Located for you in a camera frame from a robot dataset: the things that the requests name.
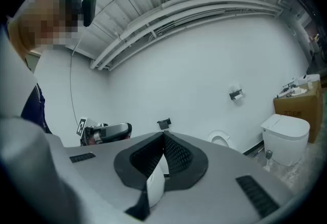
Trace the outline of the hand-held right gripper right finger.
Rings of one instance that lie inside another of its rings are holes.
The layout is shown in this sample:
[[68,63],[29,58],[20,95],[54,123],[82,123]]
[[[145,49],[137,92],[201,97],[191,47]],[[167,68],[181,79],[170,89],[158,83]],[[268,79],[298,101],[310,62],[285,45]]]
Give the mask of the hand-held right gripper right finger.
[[190,189],[208,169],[207,155],[200,148],[168,131],[163,133],[163,155],[169,170],[165,191]]

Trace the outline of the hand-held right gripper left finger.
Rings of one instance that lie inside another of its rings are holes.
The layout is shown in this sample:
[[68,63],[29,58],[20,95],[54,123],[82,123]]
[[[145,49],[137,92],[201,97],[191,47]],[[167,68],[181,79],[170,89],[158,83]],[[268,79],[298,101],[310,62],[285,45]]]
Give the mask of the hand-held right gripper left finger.
[[141,191],[134,206],[125,212],[141,221],[150,215],[164,194],[164,173],[160,160],[164,153],[163,133],[150,137],[122,150],[114,158],[114,169],[122,183]]

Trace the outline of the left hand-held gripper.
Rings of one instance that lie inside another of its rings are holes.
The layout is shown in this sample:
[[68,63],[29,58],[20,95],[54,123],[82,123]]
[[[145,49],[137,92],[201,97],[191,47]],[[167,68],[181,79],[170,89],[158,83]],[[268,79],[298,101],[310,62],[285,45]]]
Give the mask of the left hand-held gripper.
[[76,130],[81,146],[125,140],[130,138],[131,133],[132,125],[130,123],[108,125],[107,123],[98,123],[86,117],[80,118]]

